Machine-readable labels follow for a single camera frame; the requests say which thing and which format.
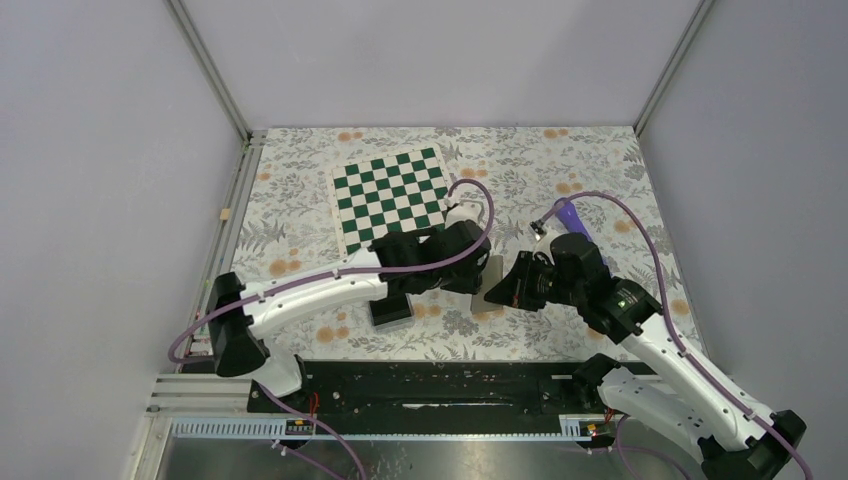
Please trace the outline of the beige leather card holder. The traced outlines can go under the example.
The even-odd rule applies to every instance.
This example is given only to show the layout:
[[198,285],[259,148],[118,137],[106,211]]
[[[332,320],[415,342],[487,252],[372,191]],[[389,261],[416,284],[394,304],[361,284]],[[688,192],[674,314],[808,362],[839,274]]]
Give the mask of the beige leather card holder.
[[501,255],[492,255],[481,274],[480,291],[471,298],[470,311],[473,315],[501,311],[502,305],[489,302],[485,295],[494,288],[504,276],[504,260]]

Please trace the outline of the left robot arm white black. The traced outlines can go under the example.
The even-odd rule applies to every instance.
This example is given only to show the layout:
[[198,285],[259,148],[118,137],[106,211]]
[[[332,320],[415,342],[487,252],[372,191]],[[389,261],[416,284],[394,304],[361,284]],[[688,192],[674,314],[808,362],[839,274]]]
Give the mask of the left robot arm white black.
[[476,294],[490,255],[486,232],[472,220],[447,227],[389,232],[325,267],[265,282],[218,276],[207,313],[213,371],[250,378],[288,411],[309,401],[310,385],[294,354],[272,341],[286,323],[347,304],[403,300],[429,290]]

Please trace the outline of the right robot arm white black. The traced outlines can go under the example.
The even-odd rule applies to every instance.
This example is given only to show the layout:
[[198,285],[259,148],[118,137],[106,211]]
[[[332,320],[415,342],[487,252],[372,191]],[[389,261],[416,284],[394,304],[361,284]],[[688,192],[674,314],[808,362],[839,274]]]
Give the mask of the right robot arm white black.
[[627,414],[686,451],[709,479],[773,479],[806,431],[793,411],[773,411],[746,394],[686,338],[666,325],[642,286],[615,277],[581,233],[519,253],[486,301],[526,311],[575,308],[595,331],[636,356],[672,389],[645,384],[623,364],[596,354],[575,372],[575,402]]

